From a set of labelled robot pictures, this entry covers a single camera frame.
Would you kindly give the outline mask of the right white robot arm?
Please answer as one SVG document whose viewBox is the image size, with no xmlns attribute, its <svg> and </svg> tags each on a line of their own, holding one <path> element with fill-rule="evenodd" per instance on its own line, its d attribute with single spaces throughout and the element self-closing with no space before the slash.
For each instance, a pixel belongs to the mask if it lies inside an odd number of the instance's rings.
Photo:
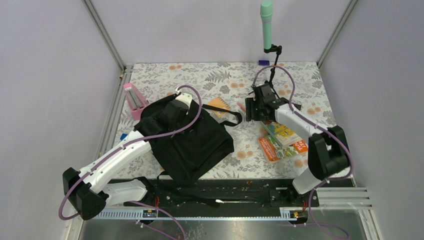
<svg viewBox="0 0 424 240">
<path fill-rule="evenodd" d="M 287 201 L 293 206 L 307 199 L 307 192 L 330 176 L 351 166 L 344 130 L 324 128 L 301 114 L 285 98 L 277 98 L 269 83 L 253 87 L 254 97 L 245 99 L 246 120 L 274 121 L 294 131 L 308 147 L 308 168 L 292 181 Z"/>
</svg>

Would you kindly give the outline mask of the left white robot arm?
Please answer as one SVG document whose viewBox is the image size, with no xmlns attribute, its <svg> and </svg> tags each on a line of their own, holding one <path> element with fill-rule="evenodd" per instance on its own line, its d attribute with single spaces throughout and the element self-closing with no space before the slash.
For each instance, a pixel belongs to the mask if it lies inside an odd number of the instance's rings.
<svg viewBox="0 0 424 240">
<path fill-rule="evenodd" d="M 202 111 L 202 104 L 196 104 L 188 93 L 176 94 L 167 105 L 170 110 L 164 111 L 164 114 L 168 124 L 181 122 L 176 114 L 186 117 L 190 110 L 194 110 L 195 115 L 186 125 L 159 134 L 141 131 L 142 127 L 148 130 L 153 128 L 148 118 L 141 119 L 137 128 L 103 156 L 79 170 L 70 167 L 63 172 L 64 198 L 58 211 L 61 220 L 70 220 L 77 216 L 90 220 L 105 207 L 124 202 L 139 201 L 144 206 L 154 202 L 154 190 L 141 180 L 121 183 L 110 183 L 110 180 L 136 157 L 151 152 L 151 140 L 171 137 L 188 130 Z"/>
</svg>

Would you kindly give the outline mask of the orange spiral notebook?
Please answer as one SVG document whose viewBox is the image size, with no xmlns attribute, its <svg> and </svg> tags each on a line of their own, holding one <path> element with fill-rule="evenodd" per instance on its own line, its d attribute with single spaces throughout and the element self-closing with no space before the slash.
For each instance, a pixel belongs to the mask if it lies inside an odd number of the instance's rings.
<svg viewBox="0 0 424 240">
<path fill-rule="evenodd" d="M 215 107 L 215 108 L 219 108 L 219 109 L 225 109 L 228 111 L 231 110 L 230 106 L 220 96 L 217 96 L 211 101 L 209 101 L 207 105 Z M 217 117 L 223 117 L 226 114 L 226 112 L 224 111 L 214 110 L 213 112 L 215 113 Z"/>
</svg>

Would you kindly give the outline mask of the black fabric student bag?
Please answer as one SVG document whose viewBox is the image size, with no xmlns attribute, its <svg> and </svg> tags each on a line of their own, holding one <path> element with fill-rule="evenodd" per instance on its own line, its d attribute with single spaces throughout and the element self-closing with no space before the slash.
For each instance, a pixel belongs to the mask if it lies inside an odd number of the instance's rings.
<svg viewBox="0 0 424 240">
<path fill-rule="evenodd" d="M 160 112 L 176 94 L 164 97 L 148 105 L 141 113 L 140 120 L 149 119 L 152 129 L 142 127 L 142 132 L 161 134 L 171 132 L 180 127 L 165 127 L 159 121 Z M 226 156 L 233 153 L 234 140 L 226 127 L 239 125 L 243 118 L 239 112 L 232 112 L 236 122 L 216 121 L 209 113 L 219 108 L 203 104 L 201 114 L 189 129 L 182 133 L 150 141 L 152 153 L 164 171 L 177 183 L 191 185 L 211 170 Z M 189 110 L 184 125 L 195 116 L 195 110 Z"/>
</svg>

